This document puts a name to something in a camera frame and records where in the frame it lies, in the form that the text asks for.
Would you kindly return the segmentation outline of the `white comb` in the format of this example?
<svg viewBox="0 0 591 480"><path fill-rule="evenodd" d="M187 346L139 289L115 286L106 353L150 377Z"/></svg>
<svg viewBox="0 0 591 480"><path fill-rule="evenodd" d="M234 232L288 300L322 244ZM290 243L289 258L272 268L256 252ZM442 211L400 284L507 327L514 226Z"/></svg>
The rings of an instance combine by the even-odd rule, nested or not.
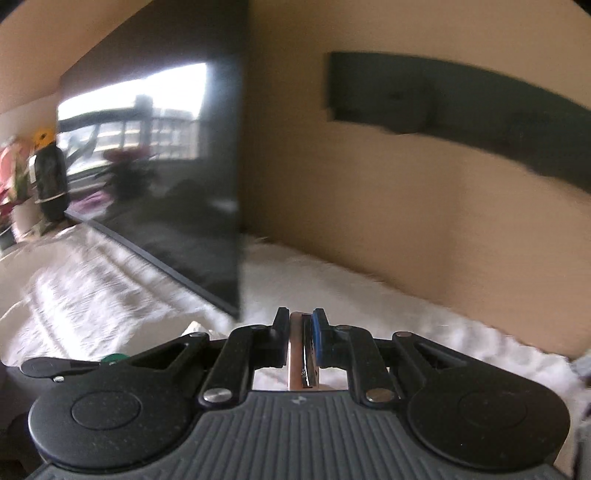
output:
<svg viewBox="0 0 591 480"><path fill-rule="evenodd" d="M320 390L320 369L315 357L314 325L310 314L290 314L290 339L287 349L288 389Z"/></svg>

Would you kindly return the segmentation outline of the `green soft object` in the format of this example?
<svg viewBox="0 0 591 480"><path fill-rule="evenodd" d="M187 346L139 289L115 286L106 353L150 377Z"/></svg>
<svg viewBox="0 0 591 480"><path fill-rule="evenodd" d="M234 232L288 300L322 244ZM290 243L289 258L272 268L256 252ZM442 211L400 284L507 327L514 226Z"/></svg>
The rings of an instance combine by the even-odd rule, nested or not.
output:
<svg viewBox="0 0 591 480"><path fill-rule="evenodd" d="M122 353L113 353L113 354L109 354L106 357L102 358L100 360L101 364L104 365L113 365L116 364L118 362L124 361L128 358L127 355L122 354Z"/></svg>

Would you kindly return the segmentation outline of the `white textured cloth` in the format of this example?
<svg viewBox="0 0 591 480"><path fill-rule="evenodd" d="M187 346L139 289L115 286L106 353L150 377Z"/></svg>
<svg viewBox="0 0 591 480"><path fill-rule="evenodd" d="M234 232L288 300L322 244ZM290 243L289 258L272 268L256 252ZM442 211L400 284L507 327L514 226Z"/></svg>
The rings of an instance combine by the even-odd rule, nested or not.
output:
<svg viewBox="0 0 591 480"><path fill-rule="evenodd" d="M563 357L249 241L240 321L88 227L1 261L1 456L31 479L586 479Z"/></svg>

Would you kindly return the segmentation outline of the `black speaker with yellow top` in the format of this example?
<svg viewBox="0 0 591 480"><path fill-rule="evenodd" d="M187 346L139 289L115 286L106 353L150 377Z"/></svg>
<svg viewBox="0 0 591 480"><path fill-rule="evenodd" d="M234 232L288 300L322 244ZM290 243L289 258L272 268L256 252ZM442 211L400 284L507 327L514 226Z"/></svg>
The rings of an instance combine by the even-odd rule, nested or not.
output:
<svg viewBox="0 0 591 480"><path fill-rule="evenodd" d="M33 145L37 203L45 218L57 223L65 218L70 203L64 154L50 128L38 130Z"/></svg>

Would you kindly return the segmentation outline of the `black television screen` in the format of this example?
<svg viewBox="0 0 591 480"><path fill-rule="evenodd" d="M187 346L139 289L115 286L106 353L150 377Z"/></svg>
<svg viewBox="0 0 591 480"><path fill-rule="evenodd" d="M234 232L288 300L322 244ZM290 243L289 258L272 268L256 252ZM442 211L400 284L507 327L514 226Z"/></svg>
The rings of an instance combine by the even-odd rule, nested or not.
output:
<svg viewBox="0 0 591 480"><path fill-rule="evenodd" d="M68 213L239 314L245 1L152 1L60 80Z"/></svg>

